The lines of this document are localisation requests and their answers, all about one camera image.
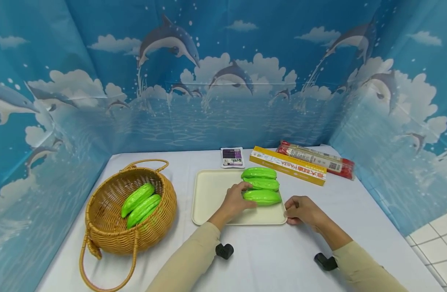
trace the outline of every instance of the white table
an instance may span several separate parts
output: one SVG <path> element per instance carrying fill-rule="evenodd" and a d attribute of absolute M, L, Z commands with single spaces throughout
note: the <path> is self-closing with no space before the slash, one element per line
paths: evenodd
<path fill-rule="evenodd" d="M 314 148 L 337 155 L 329 146 Z M 250 153 L 251 150 L 244 151 L 246 167 L 257 166 L 248 161 Z M 196 173 L 202 169 L 218 169 L 220 153 L 118 154 L 110 159 L 94 189 L 129 163 L 141 159 L 165 159 L 170 162 L 162 173 L 174 185 L 178 213 L 165 239 L 138 256 L 134 275 L 121 291 L 145 291 L 172 253 L 196 230 L 197 226 L 191 221 Z M 162 163 L 144 163 L 144 166 L 158 168 Z M 278 180 L 284 200 L 292 195 L 310 196 L 409 291 L 442 291 L 358 179 L 350 181 L 328 174 L 324 187 L 282 173 L 278 174 Z M 90 291 L 82 281 L 78 267 L 85 232 L 84 215 L 85 206 L 40 282 L 39 292 Z M 221 241 L 232 244 L 235 253 L 228 261 L 215 258 L 194 291 L 350 291 L 338 271 L 324 272 L 313 261 L 318 252 L 324 252 L 326 256 L 331 253 L 324 240 L 308 227 L 230 226 L 223 231 Z M 84 266 L 93 283 L 102 288 L 113 288 L 125 279 L 131 262 L 131 257 L 106 253 L 103 253 L 101 261 L 97 261 L 86 252 Z"/>

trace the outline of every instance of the plastic tray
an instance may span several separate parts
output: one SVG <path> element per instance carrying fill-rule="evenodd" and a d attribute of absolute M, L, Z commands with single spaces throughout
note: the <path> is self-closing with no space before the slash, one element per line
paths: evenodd
<path fill-rule="evenodd" d="M 241 182 L 243 169 L 201 170 L 196 175 L 191 219 L 194 224 L 204 224 L 224 201 L 227 189 Z M 245 210 L 229 225 L 280 225 L 287 221 L 283 203 Z"/>

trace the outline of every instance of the wicker basket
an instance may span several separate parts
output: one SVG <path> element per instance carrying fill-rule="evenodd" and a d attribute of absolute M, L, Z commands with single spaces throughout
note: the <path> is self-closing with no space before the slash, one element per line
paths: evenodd
<path fill-rule="evenodd" d="M 162 161 L 165 166 L 153 170 L 136 167 L 147 161 Z M 140 160 L 126 166 L 108 178 L 95 190 L 86 208 L 86 234 L 79 258 L 80 274 L 86 285 L 97 292 L 115 292 L 128 283 L 134 272 L 138 252 L 158 243 L 168 232 L 175 219 L 177 203 L 172 183 L 160 172 L 168 166 L 161 159 Z M 121 208 L 126 198 L 141 185 L 151 183 L 162 199 L 155 211 L 142 223 L 127 230 L 126 218 L 121 218 Z M 133 256 L 133 263 L 126 279 L 116 288 L 100 289 L 87 279 L 84 270 L 86 246 L 91 254 L 101 259 L 100 249 L 117 255 Z"/>

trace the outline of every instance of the blue backdrop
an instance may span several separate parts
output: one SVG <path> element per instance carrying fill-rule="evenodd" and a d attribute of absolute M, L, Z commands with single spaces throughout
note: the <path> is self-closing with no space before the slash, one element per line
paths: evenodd
<path fill-rule="evenodd" d="M 447 1 L 0 0 L 0 291 L 112 154 L 328 143 L 405 236 L 447 212 Z"/>

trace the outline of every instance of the red food package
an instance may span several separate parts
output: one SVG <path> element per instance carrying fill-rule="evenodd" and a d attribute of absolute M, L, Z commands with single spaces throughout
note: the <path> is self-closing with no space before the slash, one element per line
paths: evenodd
<path fill-rule="evenodd" d="M 355 175 L 353 174 L 355 162 L 351 160 L 301 147 L 283 140 L 276 151 L 315 165 L 324 166 L 328 172 L 343 176 L 344 178 L 355 179 Z"/>

